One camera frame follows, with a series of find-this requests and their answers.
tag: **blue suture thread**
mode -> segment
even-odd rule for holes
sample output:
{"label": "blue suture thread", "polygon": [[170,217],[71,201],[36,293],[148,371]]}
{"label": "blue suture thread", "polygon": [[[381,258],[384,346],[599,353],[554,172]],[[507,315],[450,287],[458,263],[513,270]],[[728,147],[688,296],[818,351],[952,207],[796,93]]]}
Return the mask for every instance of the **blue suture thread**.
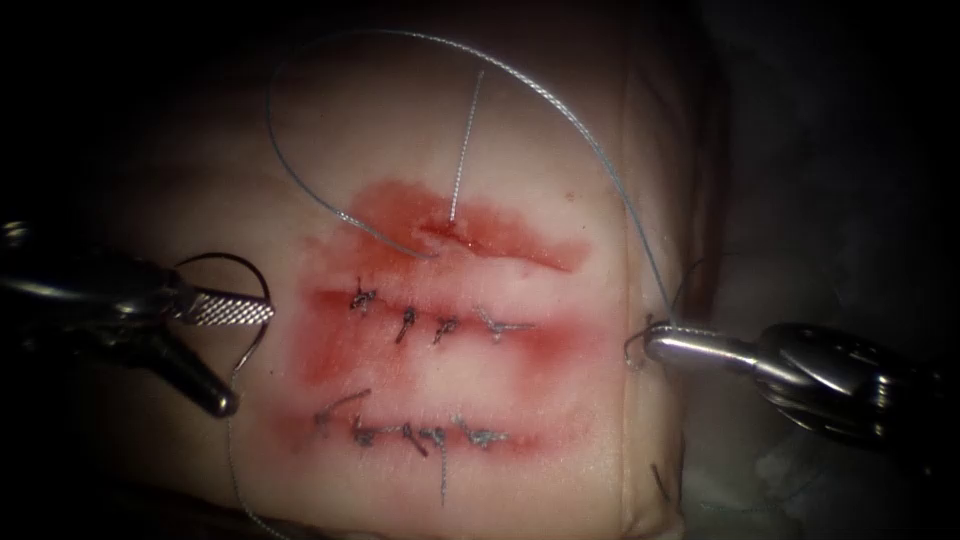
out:
{"label": "blue suture thread", "polygon": [[[657,289],[660,293],[661,299],[663,300],[663,305],[667,310],[667,318],[669,319],[670,324],[672,326],[677,325],[677,320],[674,315],[673,306],[671,305],[670,297],[667,294],[666,287],[663,284],[663,277],[660,275],[660,270],[657,268],[657,263],[654,260],[653,250],[650,248],[650,242],[647,239],[647,235],[643,230],[643,226],[640,224],[640,218],[637,215],[636,209],[633,207],[632,204],[630,204],[630,199],[627,196],[626,190],[623,187],[623,182],[621,182],[620,176],[617,174],[616,169],[613,167],[613,163],[610,161],[610,159],[604,153],[603,149],[600,147],[600,143],[597,142],[597,140],[593,137],[593,134],[591,134],[590,131],[587,130],[586,126],[583,125],[583,122],[581,122],[576,117],[576,115],[574,115],[573,112],[563,102],[561,102],[556,96],[550,93],[546,88],[540,86],[540,84],[533,81],[533,79],[531,79],[530,77],[524,75],[522,72],[518,71],[517,69],[507,65],[506,63],[500,60],[497,60],[496,58],[484,52],[478,51],[472,47],[463,45],[461,43],[457,43],[455,41],[451,41],[446,38],[432,36],[429,34],[423,34],[420,32],[411,32],[407,30],[377,29],[377,28],[349,30],[345,32],[331,34],[329,36],[320,37],[316,40],[308,42],[300,50],[306,49],[308,47],[312,47],[317,43],[330,41],[333,39],[337,39],[339,37],[346,37],[350,35],[364,35],[364,34],[386,34],[386,35],[412,37],[412,38],[417,38],[425,41],[430,41],[433,43],[439,43],[441,45],[446,45],[447,47],[451,47],[458,51],[465,52],[467,54],[470,54],[476,58],[484,60],[487,63],[502,69],[504,72],[511,75],[515,79],[519,80],[521,83],[527,85],[527,87],[529,87],[531,90],[536,92],[540,97],[545,99],[548,103],[553,105],[553,107],[557,109],[557,111],[559,111],[560,114],[562,114],[564,118],[566,118],[567,121],[569,121],[578,132],[580,132],[580,135],[584,138],[584,140],[587,141],[587,144],[589,144],[590,147],[593,149],[594,154],[596,154],[597,158],[603,164],[604,169],[606,169],[607,174],[610,176],[610,179],[613,181],[613,185],[617,189],[617,192],[620,194],[620,198],[621,200],[623,200],[623,204],[626,207],[627,212],[630,214],[630,219],[633,221],[634,227],[636,228],[637,233],[640,235],[640,241],[641,241],[641,244],[643,245],[643,250],[647,256],[647,260],[650,261],[650,268],[653,271],[653,277],[657,283]],[[272,124],[270,122],[271,113],[270,113],[270,90],[269,90],[270,86],[272,86],[273,84],[273,80],[276,78],[276,75],[279,73],[280,68],[283,66],[283,64],[285,64],[285,61],[281,62],[277,66],[277,69],[274,71],[273,76],[270,79],[270,85],[268,85],[268,89],[267,89],[267,129],[270,132],[270,140],[271,140],[271,143],[273,143],[274,150],[277,152],[277,157],[280,158],[280,161],[283,164],[283,166],[286,168],[287,172],[290,173],[290,175],[294,178],[297,184],[299,184],[300,187],[304,191],[306,191],[315,201],[317,201],[318,203],[323,205],[325,208],[327,208],[328,210],[336,214],[340,219],[364,229],[368,233],[376,236],[378,239],[383,239],[384,241],[400,249],[401,251],[404,251],[405,253],[411,253],[415,256],[423,257],[423,255],[417,254],[416,252],[411,252],[410,250],[403,248],[399,244],[394,243],[393,241],[389,240],[383,235],[380,235],[380,233],[373,230],[366,224],[363,224],[359,220],[356,220],[355,218],[350,217],[343,211],[330,205],[329,203],[327,203],[326,201],[318,197],[316,194],[310,191],[310,189],[303,183],[303,181],[299,178],[299,176],[297,176],[296,173],[294,173],[293,168],[283,158],[280,152],[280,148],[276,144],[276,138],[273,133]]]}

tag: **skin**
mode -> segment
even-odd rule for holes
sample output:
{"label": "skin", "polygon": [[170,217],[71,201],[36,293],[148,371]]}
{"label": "skin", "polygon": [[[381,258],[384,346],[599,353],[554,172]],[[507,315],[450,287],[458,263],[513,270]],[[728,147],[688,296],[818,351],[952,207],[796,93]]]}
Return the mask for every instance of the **skin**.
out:
{"label": "skin", "polygon": [[[418,14],[414,20],[389,16],[370,26],[414,27],[477,44],[564,100],[622,175],[666,288],[675,291],[683,270],[709,251],[708,231],[715,232],[710,225],[722,177],[722,118],[708,99],[709,73],[693,69],[689,55],[672,54],[680,38],[657,33],[653,22],[659,15],[653,11],[623,17],[615,10],[570,8],[536,22],[522,11],[516,24],[495,10],[479,10]],[[624,19],[634,23],[627,26]],[[580,39],[569,39],[574,34]],[[665,316],[646,255],[589,146],[540,98],[489,66],[461,204],[489,202],[520,213],[550,240],[588,241],[589,255],[564,283],[542,283],[542,295],[508,295],[502,306],[537,317],[553,298],[569,295],[586,320],[609,323],[597,338],[597,357],[558,376],[543,402],[550,411],[579,411],[569,421],[588,426],[589,438],[563,446],[548,465],[501,463],[495,453],[463,452],[455,462],[451,457],[448,503],[441,509],[436,462],[417,461],[407,446],[376,446],[367,453],[348,440],[324,446],[302,422],[291,428],[299,438],[278,434],[287,428],[277,411],[306,414],[344,395],[342,388],[320,383],[304,386],[295,376],[302,354],[291,344],[303,332],[303,286],[314,283],[311,265],[327,264],[316,246],[359,234],[345,232],[341,221],[306,196],[269,144],[264,75],[285,41],[275,37],[253,52],[219,60],[175,100],[148,114],[148,127],[135,133],[132,150],[111,155],[117,181],[92,197],[89,207],[91,216],[110,209],[110,220],[102,223],[108,241],[159,264],[229,251],[254,260],[269,280],[278,314],[237,380],[243,405],[233,420],[234,464],[249,508],[334,534],[681,534],[680,389],[656,365],[633,373],[622,362],[623,340],[648,317]],[[311,188],[341,208],[362,208],[365,190],[392,179],[449,197],[478,64],[397,37],[363,37],[317,51],[324,54],[305,55],[287,67],[274,96],[274,127],[284,153]],[[228,263],[201,263],[183,274],[198,285],[258,293],[254,280]],[[690,309],[705,305],[708,277],[703,272],[691,282]],[[330,286],[349,291],[355,285],[346,280]],[[226,379],[254,330],[177,332]],[[547,429],[535,410],[515,404],[514,387],[498,383],[510,376],[509,366],[501,374],[501,368],[481,363],[489,347],[467,342],[431,353],[429,360],[427,353],[415,356],[420,390],[402,402],[398,417],[439,422],[447,410],[441,404],[455,402],[491,419],[509,418],[516,429]],[[430,368],[443,369],[443,376],[429,376]],[[391,375],[370,377],[365,382],[388,385]],[[146,372],[91,369],[78,379],[77,407],[68,422],[84,434],[78,444],[95,470],[238,508],[223,421]],[[452,380],[472,385],[453,391]],[[370,403],[365,415],[385,414],[383,402],[381,409]]]}

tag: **blood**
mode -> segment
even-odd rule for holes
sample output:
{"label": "blood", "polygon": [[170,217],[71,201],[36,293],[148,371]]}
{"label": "blood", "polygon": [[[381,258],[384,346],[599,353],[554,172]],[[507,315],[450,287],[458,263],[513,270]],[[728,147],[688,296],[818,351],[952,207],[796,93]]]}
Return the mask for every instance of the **blood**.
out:
{"label": "blood", "polygon": [[[564,291],[563,283],[590,256],[588,239],[553,238],[530,223],[522,209],[477,198],[462,200],[456,222],[450,223],[449,205],[448,195],[421,183],[387,178],[368,184],[347,208],[350,215],[394,242],[435,255],[432,258],[402,253],[346,223],[329,236],[303,239],[303,265],[295,276],[298,305],[286,359],[291,378],[285,384],[290,385],[291,395],[311,396],[316,409],[362,387],[372,388],[362,403],[357,400],[342,411],[330,411],[325,426],[331,440],[355,451],[363,450],[351,435],[358,409],[363,410],[364,424],[403,425],[416,415],[426,425],[413,425],[414,431],[442,425],[448,448],[471,446],[450,424],[453,411],[433,411],[433,418],[429,409],[425,412],[429,395],[424,396],[420,377],[424,363],[432,358],[449,359],[467,349],[488,354],[491,369],[513,374],[502,381],[503,388],[491,392],[510,396],[531,410],[543,409],[557,399],[558,381],[569,370],[609,360],[601,353],[601,343],[609,337],[603,322],[586,317],[577,302],[564,299],[568,292],[582,297],[573,290]],[[351,310],[358,280],[363,292],[375,289],[376,295],[366,309]],[[558,284],[551,297],[532,292],[524,297],[524,291],[533,291],[544,280]],[[520,292],[505,294],[508,290]],[[496,322],[533,327],[506,331],[494,343],[493,333],[471,309],[480,304]],[[537,309],[526,309],[533,305]],[[416,322],[398,343],[396,337],[410,307],[416,310]],[[527,320],[526,313],[542,315]],[[450,317],[457,317],[459,325],[433,345],[438,319]],[[505,361],[512,364],[504,366]],[[311,422],[316,410],[304,409],[303,399],[297,405],[293,400],[278,401],[276,419],[287,427],[274,429],[275,434],[303,438],[315,429]],[[469,403],[462,410],[472,424]],[[302,427],[289,429],[298,414],[303,416]],[[490,425],[475,429],[506,432],[509,437],[491,442],[487,449],[472,450],[500,457],[541,456],[551,448],[583,440],[590,431],[584,422],[565,426],[560,413],[546,415],[536,429],[531,421],[517,423],[506,414],[484,423]],[[298,447],[296,441],[283,444]],[[413,449],[399,434],[377,435],[374,444]]]}

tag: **metal forceps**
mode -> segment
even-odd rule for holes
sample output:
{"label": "metal forceps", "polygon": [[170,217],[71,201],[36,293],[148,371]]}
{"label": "metal forceps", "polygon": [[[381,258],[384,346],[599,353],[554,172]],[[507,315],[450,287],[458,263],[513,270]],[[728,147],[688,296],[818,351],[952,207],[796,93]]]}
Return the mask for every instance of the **metal forceps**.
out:
{"label": "metal forceps", "polygon": [[146,368],[215,417],[237,411],[234,392],[170,325],[266,325],[274,315],[268,293],[198,287],[174,269],[104,246],[63,241],[23,222],[0,226],[0,344],[29,361]]}
{"label": "metal forceps", "polygon": [[833,328],[781,323],[748,342],[664,322],[634,336],[641,337],[648,358],[750,376],[760,395],[794,423],[854,446],[915,446],[929,436],[929,419],[946,400],[937,369]]}

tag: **surgical suture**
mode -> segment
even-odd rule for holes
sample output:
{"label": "surgical suture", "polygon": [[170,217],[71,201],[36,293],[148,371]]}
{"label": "surgical suture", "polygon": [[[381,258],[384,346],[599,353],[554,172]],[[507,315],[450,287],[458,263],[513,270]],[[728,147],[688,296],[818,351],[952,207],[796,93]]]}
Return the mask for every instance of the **surgical suture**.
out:
{"label": "surgical suture", "polygon": [[457,176],[453,183],[453,197],[450,200],[450,223],[457,217],[457,196],[460,193],[460,179],[463,177],[463,160],[467,157],[467,143],[470,142],[470,130],[473,127],[473,117],[477,114],[477,101],[480,98],[480,83],[483,82],[483,70],[477,73],[477,84],[473,88],[473,99],[470,101],[470,113],[467,115],[467,132],[463,136],[460,146],[460,161],[457,163]]}
{"label": "surgical suture", "polygon": [[471,430],[467,427],[467,423],[459,414],[454,415],[453,418],[451,418],[451,421],[459,426],[461,430],[463,430],[463,434],[467,436],[467,440],[470,441],[470,444],[475,444],[484,450],[487,449],[487,445],[490,443],[496,441],[505,441],[508,438],[506,433],[490,431],[489,429]]}
{"label": "surgical suture", "polygon": [[401,429],[403,429],[402,426],[365,428],[360,422],[360,415],[358,414],[353,419],[353,440],[358,445],[363,446],[364,448],[369,448],[373,446],[373,438],[376,437],[378,433],[393,433],[395,431],[400,431]]}
{"label": "surgical suture", "polygon": [[420,436],[433,441],[433,445],[440,449],[440,506],[447,499],[447,432],[442,427],[421,428]]}
{"label": "surgical suture", "polygon": [[403,340],[403,336],[406,335],[407,329],[413,326],[413,323],[417,322],[417,312],[413,309],[413,306],[407,307],[403,311],[403,326],[400,327],[400,333],[397,334],[396,343],[400,343]]}
{"label": "surgical suture", "polygon": [[334,401],[333,403],[330,403],[329,405],[327,405],[326,407],[324,407],[323,409],[321,409],[319,412],[317,412],[316,414],[314,414],[314,415],[313,415],[313,423],[316,424],[317,428],[320,430],[321,436],[322,436],[324,439],[326,439],[327,436],[329,435],[329,434],[327,433],[327,424],[330,422],[330,414],[333,412],[334,409],[336,409],[337,407],[339,407],[339,406],[341,406],[341,405],[343,405],[344,403],[347,403],[347,402],[349,402],[349,401],[354,401],[354,400],[357,400],[357,399],[363,399],[363,398],[369,396],[371,393],[372,393],[372,390],[370,390],[369,388],[365,388],[365,389],[363,389],[363,390],[361,390],[361,391],[359,391],[359,392],[356,392],[356,393],[354,393],[354,394],[350,394],[349,396],[346,396],[346,397],[342,397],[342,398]]}
{"label": "surgical suture", "polygon": [[503,336],[503,333],[508,330],[530,330],[534,328],[534,325],[530,323],[498,323],[491,319],[490,316],[487,315],[487,312],[480,306],[475,306],[473,310],[483,323],[487,325],[487,328],[493,332],[494,343],[500,343],[500,338]]}
{"label": "surgical suture", "polygon": [[377,297],[377,290],[372,289],[364,292],[360,288],[360,278],[357,278],[357,295],[353,297],[353,300],[350,301],[350,309],[360,309],[360,313],[366,315],[367,313],[367,304],[372,302]]}
{"label": "surgical suture", "polygon": [[417,449],[417,452],[420,452],[421,456],[427,457],[430,455],[430,453],[427,452],[427,449],[424,448],[422,444],[420,444],[420,441],[418,441],[417,438],[413,436],[413,429],[410,427],[410,422],[403,424],[401,428],[401,432],[403,433],[403,438],[413,443],[414,448]]}
{"label": "surgical suture", "polygon": [[657,470],[657,466],[651,463],[650,470],[653,472],[653,480],[657,483],[657,488],[660,489],[660,495],[663,496],[663,500],[670,502],[670,494],[667,493],[667,488],[664,487],[663,480],[660,479],[660,471]]}
{"label": "surgical suture", "polygon": [[437,317],[437,322],[440,323],[440,328],[437,329],[437,335],[433,338],[433,344],[436,345],[440,343],[440,338],[444,334],[449,334],[457,329],[457,326],[460,326],[460,320],[454,317],[449,319],[444,319],[443,317]]}

